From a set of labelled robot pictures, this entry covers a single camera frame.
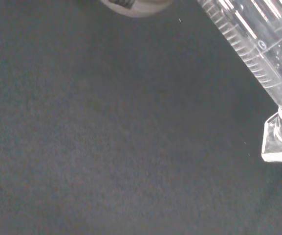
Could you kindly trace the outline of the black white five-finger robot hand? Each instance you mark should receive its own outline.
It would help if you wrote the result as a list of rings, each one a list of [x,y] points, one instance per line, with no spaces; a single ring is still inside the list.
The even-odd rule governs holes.
[[[173,0],[101,0],[100,2],[118,14],[142,18],[165,10]]]

